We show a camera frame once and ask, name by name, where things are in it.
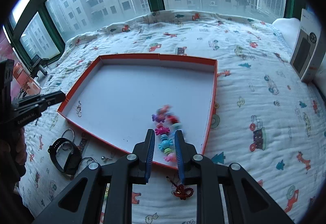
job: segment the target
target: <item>black watch strap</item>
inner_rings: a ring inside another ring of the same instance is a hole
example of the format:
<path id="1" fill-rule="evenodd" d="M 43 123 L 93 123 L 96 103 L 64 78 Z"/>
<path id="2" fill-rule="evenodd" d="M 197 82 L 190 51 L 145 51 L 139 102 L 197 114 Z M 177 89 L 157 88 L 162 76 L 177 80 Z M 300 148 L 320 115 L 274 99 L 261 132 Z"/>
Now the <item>black watch strap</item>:
<path id="1" fill-rule="evenodd" d="M 67 161 L 62 168 L 60 164 L 58 163 L 56 154 L 57 154 L 57 149 L 61 144 L 64 142 L 69 142 L 72 146 L 72 150 L 70 151 Z M 66 138 L 59 138 L 57 139 L 53 145 L 50 145 L 48 148 L 48 153 L 50 154 L 51 161 L 53 162 L 54 166 L 62 173 L 67 174 L 67 175 L 74 175 L 77 172 L 78 165 L 80 161 L 82 160 L 82 153 L 78 149 L 78 147 L 69 139 Z"/>

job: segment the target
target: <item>white box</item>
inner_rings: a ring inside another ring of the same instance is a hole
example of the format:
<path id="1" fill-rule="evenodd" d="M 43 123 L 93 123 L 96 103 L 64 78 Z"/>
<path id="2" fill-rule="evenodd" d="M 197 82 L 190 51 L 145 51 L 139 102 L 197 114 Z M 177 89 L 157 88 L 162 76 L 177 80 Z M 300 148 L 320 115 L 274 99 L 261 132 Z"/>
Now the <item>white box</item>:
<path id="1" fill-rule="evenodd" d="M 318 18 L 302 9 L 300 30 L 290 60 L 302 82 L 314 79 L 325 55 L 326 38 Z"/>

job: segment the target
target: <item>bed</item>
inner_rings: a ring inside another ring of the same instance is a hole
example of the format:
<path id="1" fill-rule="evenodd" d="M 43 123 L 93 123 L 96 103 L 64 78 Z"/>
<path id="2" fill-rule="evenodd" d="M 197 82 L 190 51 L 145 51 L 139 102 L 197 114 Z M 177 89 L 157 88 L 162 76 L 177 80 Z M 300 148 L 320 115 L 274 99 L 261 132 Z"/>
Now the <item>bed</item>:
<path id="1" fill-rule="evenodd" d="M 281 32 L 238 16 L 153 12 L 70 39 L 42 92 L 67 93 L 98 55 L 147 52 L 218 60 L 215 114 L 205 155 L 219 164 L 239 162 L 298 222 L 326 176 L 326 116 L 315 86 L 300 82 L 288 63 L 292 48 Z M 57 108 L 50 107 L 25 128 L 27 173 L 19 192 L 34 216 L 73 178 L 56 170 L 47 153 L 66 129 L 74 130 L 83 157 L 105 164 L 111 161 L 101 156 L 115 161 L 123 155 L 68 124 Z M 133 223 L 196 223 L 196 190 L 182 201 L 172 195 L 175 188 L 166 176 L 179 183 L 176 171 L 153 166 L 149 183 L 133 186 Z"/>

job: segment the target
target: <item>metal key ring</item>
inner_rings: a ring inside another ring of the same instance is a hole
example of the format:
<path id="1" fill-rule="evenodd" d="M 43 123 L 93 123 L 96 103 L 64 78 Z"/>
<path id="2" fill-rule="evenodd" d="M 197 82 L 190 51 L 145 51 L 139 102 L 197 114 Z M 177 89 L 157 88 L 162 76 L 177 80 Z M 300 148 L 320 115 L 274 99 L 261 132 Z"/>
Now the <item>metal key ring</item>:
<path id="1" fill-rule="evenodd" d="M 93 163 L 93 162 L 97 162 L 97 161 L 96 161 L 94 158 L 92 158 L 92 157 L 85 157 L 85 158 L 82 158 L 82 160 L 80 161 L 80 163 L 79 163 L 79 165 L 78 165 L 77 175 L 79 175 L 79 167 L 80 167 L 82 161 L 85 160 L 85 159 L 88 159 L 87 162 L 86 162 L 86 167 L 88 166 L 88 164 L 87 164 L 88 161 L 92 161 L 91 163 Z"/>
<path id="2" fill-rule="evenodd" d="M 71 130 L 71 131 L 72 131 L 72 135 L 73 135 L 72 142 L 74 143 L 74 140 L 75 140 L 75 133 L 74 133 L 74 131 L 73 131 L 72 129 L 67 129 L 67 130 L 65 130 L 65 132 L 62 133 L 61 138 L 63 137 L 63 135 L 64 135 L 68 130 Z M 62 147 L 62 145 L 61 145 L 61 148 L 62 148 L 64 151 L 66 151 L 66 150 L 70 150 L 70 148 L 68 148 L 68 149 L 64 149 L 64 148 Z"/>

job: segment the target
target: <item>candy-shaped bead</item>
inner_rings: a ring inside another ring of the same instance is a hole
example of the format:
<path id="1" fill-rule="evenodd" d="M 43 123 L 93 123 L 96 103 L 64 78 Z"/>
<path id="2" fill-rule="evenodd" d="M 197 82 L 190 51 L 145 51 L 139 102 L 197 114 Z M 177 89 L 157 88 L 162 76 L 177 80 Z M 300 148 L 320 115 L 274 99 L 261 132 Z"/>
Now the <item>candy-shaped bead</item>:
<path id="1" fill-rule="evenodd" d="M 170 153 L 172 153 L 173 151 L 170 148 L 167 148 L 164 150 L 164 154 L 165 155 L 169 155 Z"/>

